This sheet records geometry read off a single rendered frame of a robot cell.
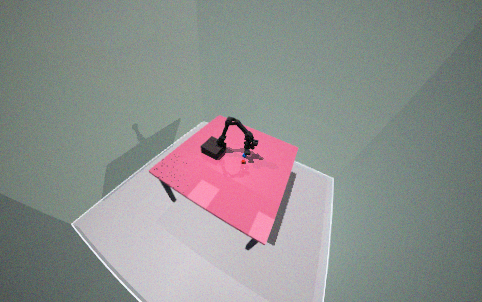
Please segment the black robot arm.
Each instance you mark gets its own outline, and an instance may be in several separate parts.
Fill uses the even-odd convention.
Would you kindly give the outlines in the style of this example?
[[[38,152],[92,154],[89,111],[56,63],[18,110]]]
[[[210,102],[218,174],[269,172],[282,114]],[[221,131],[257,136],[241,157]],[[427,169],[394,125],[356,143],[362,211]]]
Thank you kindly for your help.
[[[235,121],[235,122],[232,122],[232,121]],[[244,140],[246,140],[245,143],[246,143],[247,145],[250,145],[250,144],[251,144],[251,146],[249,147],[249,149],[252,149],[252,150],[253,150],[253,149],[255,148],[255,146],[258,145],[258,141],[259,141],[259,140],[255,140],[255,139],[254,139],[253,133],[250,132],[250,131],[248,131],[248,130],[244,127],[244,125],[240,122],[240,120],[229,116],[229,117],[226,119],[226,121],[225,121],[225,127],[224,127],[224,129],[223,129],[223,132],[222,132],[221,136],[220,136],[220,137],[217,139],[217,141],[216,141],[216,142],[217,142],[217,145],[216,145],[216,146],[218,146],[218,147],[222,147],[222,146],[223,146],[223,142],[224,142],[225,139],[226,139],[226,132],[227,132],[227,130],[228,130],[229,125],[237,125],[237,126],[239,127],[239,129],[240,129],[240,130],[244,133],[244,135],[245,135],[245,138],[244,138]],[[252,143],[251,143],[251,142],[252,142]]]

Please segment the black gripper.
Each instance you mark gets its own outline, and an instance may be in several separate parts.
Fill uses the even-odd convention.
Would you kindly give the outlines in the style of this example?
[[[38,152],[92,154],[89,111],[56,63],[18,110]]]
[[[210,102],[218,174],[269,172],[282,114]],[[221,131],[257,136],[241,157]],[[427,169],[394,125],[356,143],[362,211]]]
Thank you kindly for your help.
[[[250,144],[250,145],[247,145],[245,142],[246,142],[246,141],[244,141],[244,144],[245,144],[245,145],[244,145],[244,149],[245,149],[245,150],[244,150],[244,154],[245,154],[245,155],[250,155],[249,147],[251,146],[251,144]]]

